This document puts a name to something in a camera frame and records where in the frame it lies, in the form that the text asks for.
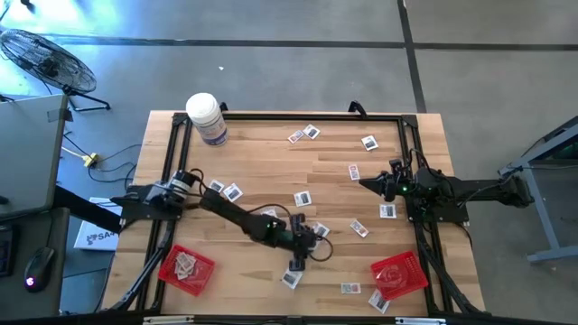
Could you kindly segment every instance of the small card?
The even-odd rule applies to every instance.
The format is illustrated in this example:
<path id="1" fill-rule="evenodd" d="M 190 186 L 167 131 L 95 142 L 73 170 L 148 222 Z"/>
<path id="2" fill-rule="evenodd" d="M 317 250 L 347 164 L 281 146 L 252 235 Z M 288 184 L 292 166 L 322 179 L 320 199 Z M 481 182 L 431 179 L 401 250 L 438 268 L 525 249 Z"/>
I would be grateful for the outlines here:
<path id="1" fill-rule="evenodd" d="M 311 204 L 311 194 L 309 194 L 308 190 L 295 193 L 294 196 L 295 196 L 295 205 L 297 207 L 302 207 Z"/>
<path id="2" fill-rule="evenodd" d="M 357 181 L 361 178 L 359 177 L 358 165 L 350 165 L 350 177 L 352 181 Z"/>
<path id="3" fill-rule="evenodd" d="M 319 131 L 319 129 L 313 125 L 308 125 L 305 127 L 303 132 L 310 138 L 315 139 L 321 131 Z"/>
<path id="4" fill-rule="evenodd" d="M 365 227 L 363 227 L 363 225 L 361 225 L 361 223 L 359 223 L 359 221 L 357 220 L 353 220 L 353 222 L 351 222 L 351 227 L 353 228 L 353 230 L 355 230 L 356 233 L 358 233 L 358 235 L 364 238 L 369 233 L 369 231 L 365 229 Z"/>
<path id="5" fill-rule="evenodd" d="M 376 138 L 373 137 L 373 135 L 364 137 L 363 139 L 361 139 L 361 142 L 363 143 L 363 146 L 367 151 L 371 151 L 373 149 L 378 148 L 378 142 L 376 141 Z"/>
<path id="6" fill-rule="evenodd" d="M 360 283 L 342 283 L 341 293 L 361 293 Z"/>
<path id="7" fill-rule="evenodd" d="M 230 184 L 224 191 L 225 196 L 231 202 L 234 202 L 236 199 L 240 198 L 243 195 L 241 189 L 237 186 L 237 184 L 232 183 Z"/>
<path id="8" fill-rule="evenodd" d="M 395 204 L 380 204 L 379 205 L 380 218 L 397 218 Z"/>
<path id="9" fill-rule="evenodd" d="M 263 212 L 261 212 L 261 214 L 267 214 L 271 217 L 278 218 L 277 211 L 275 211 L 275 209 L 269 209 L 269 210 L 263 211 Z"/>
<path id="10" fill-rule="evenodd" d="M 220 193 L 223 190 L 223 188 L 225 188 L 225 185 L 220 181 L 212 180 L 209 184 L 209 188 L 216 190 L 217 192 Z"/>
<path id="11" fill-rule="evenodd" d="M 325 227 L 321 222 L 317 222 L 315 226 L 313 226 L 313 232 L 317 236 L 326 237 L 327 234 L 329 234 L 329 231 L 330 230 L 327 227 Z M 315 242 L 315 247 L 313 248 L 313 250 L 317 249 L 317 246 L 319 245 L 320 242 L 321 240 L 317 240 Z"/>
<path id="12" fill-rule="evenodd" d="M 292 272 L 289 271 L 289 269 L 287 268 L 287 270 L 283 274 L 283 278 L 281 278 L 281 282 L 287 284 L 289 288 L 295 289 L 295 287 L 299 283 L 299 280 L 301 280 L 302 276 L 303 272 Z"/>
<path id="13" fill-rule="evenodd" d="M 369 304 L 375 307 L 379 312 L 386 313 L 387 307 L 389 307 L 389 301 L 383 299 L 381 292 L 376 289 L 371 298 L 369 298 Z"/>
<path id="14" fill-rule="evenodd" d="M 301 139 L 302 136 L 303 136 L 303 131 L 297 130 L 297 131 L 295 131 L 295 133 L 293 133 L 291 136 L 289 136 L 287 138 L 287 140 L 289 140 L 289 142 L 291 144 L 294 144 L 297 142 L 297 140 Z"/>

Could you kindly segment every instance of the wooden tabletop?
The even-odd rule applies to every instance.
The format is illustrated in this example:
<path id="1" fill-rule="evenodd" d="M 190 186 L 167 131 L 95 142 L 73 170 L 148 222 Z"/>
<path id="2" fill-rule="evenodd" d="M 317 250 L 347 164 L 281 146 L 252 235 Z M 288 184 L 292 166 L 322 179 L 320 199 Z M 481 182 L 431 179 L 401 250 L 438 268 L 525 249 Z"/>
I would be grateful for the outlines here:
<path id="1" fill-rule="evenodd" d="M 135 183 L 148 184 L 161 179 L 173 113 L 151 112 Z M 440 115 L 422 114 L 417 119 L 430 165 L 452 175 Z M 292 258 L 290 252 L 252 243 L 239 227 L 208 211 L 188 211 L 177 224 L 174 244 L 211 258 L 216 268 L 199 297 L 167 284 L 163 313 L 380 315 L 368 304 L 375 289 L 369 265 L 408 250 L 416 252 L 415 234 L 407 222 L 403 198 L 395 200 L 397 219 L 380 219 L 378 209 L 383 199 L 351 181 L 348 165 L 357 164 L 362 178 L 388 170 L 388 161 L 401 157 L 396 125 L 367 121 L 312 123 L 321 134 L 315 140 L 304 137 L 296 144 L 290 144 L 287 137 L 304 129 L 309 124 L 306 121 L 229 120 L 229 139 L 220 147 L 206 145 L 194 130 L 187 168 L 202 169 L 207 183 L 213 179 L 225 185 L 235 182 L 244 193 L 235 203 L 244 209 L 279 203 L 292 213 L 305 213 L 310 225 L 321 222 L 331 230 L 328 239 L 335 246 L 333 257 L 323 263 L 307 259 L 303 278 L 292 290 L 280 281 Z M 183 129 L 175 157 L 179 156 Z M 376 137 L 377 150 L 364 149 L 360 139 L 367 135 Z M 312 205 L 297 208 L 293 195 L 304 190 L 311 193 Z M 350 228 L 354 218 L 369 230 L 365 238 Z M 150 227 L 150 221 L 138 221 L 120 235 L 103 307 L 117 302 L 140 273 Z M 483 310 L 468 238 L 452 224 L 440 224 L 440 237 L 449 274 L 470 301 Z M 432 276 L 432 281 L 436 301 L 442 306 L 437 277 Z M 340 284 L 346 282 L 361 283 L 361 294 L 341 294 Z M 148 302 L 153 299 L 155 286 L 156 271 Z M 393 300 L 386 312 L 389 316 L 425 314 L 422 290 Z"/>

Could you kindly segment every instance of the gray floor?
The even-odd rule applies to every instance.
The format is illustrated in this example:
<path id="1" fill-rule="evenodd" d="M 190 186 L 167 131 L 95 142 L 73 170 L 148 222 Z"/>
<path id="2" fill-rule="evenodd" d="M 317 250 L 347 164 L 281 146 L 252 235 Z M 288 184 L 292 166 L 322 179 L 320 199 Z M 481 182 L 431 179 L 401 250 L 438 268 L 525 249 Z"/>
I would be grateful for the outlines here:
<path id="1" fill-rule="evenodd" d="M 0 24 L 36 33 L 157 39 L 404 40 L 395 0 L 60 0 L 58 10 L 50 6 L 53 0 L 35 3 L 35 15 L 14 4 Z M 573 0 L 406 0 L 406 6 L 416 42 L 578 41 Z M 79 145 L 104 156 L 140 142 L 150 110 L 184 109 L 199 91 L 215 94 L 231 109 L 343 111 L 357 99 L 371 112 L 416 111 L 403 49 L 65 47 L 97 75 L 93 95 L 113 106 L 110 112 L 75 114 L 68 126 Z M 417 51 L 416 58 L 427 111 L 442 114 L 462 178 L 496 177 L 498 168 L 578 111 L 574 51 Z M 0 75 L 2 94 L 47 93 L 8 61 L 0 60 Z M 118 128 L 123 132 L 111 131 Z M 135 162 L 137 155 L 138 149 L 109 166 Z M 75 158 L 64 156 L 59 180 L 66 188 L 84 197 L 122 192 L 121 183 L 95 183 Z M 578 259 L 526 261 L 526 254 L 547 248 L 534 209 L 494 203 L 471 203 L 468 209 L 488 311 L 576 322 Z M 72 222 L 69 239 L 78 226 Z M 73 275 L 107 267 L 108 258 L 70 244 L 62 309 L 94 309 L 104 272 Z M 80 286 L 87 292 L 82 299 L 74 290 Z"/>

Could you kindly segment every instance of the fan grille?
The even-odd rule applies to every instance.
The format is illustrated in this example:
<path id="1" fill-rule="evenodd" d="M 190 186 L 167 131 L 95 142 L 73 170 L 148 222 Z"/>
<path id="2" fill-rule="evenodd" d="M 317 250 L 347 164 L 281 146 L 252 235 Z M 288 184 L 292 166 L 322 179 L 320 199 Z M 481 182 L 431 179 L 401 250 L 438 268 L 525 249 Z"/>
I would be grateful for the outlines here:
<path id="1" fill-rule="evenodd" d="M 97 87 L 89 67 L 41 36 L 23 30 L 7 30 L 0 35 L 0 47 L 20 68 L 56 88 L 68 86 L 86 94 Z"/>

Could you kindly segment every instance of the white jar lid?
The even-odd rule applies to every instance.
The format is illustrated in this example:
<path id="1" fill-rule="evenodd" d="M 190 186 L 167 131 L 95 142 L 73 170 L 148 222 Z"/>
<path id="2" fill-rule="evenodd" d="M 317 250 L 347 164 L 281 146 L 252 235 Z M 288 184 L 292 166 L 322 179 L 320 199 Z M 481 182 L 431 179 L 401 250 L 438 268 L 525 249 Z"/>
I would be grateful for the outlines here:
<path id="1" fill-rule="evenodd" d="M 193 123 L 208 123 L 220 114 L 217 99 L 208 93 L 192 95 L 185 107 Z"/>

